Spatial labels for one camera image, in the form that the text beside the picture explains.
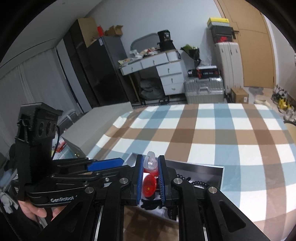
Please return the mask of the person's left hand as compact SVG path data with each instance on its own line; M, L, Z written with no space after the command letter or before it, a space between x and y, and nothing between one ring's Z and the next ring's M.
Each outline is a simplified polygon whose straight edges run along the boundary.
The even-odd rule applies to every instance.
M31 220L35 220L35 217L45 218L47 212L44 208L35 207L30 201L18 201L18 204L26 217ZM66 206L55 207L52 211L53 218L55 218Z

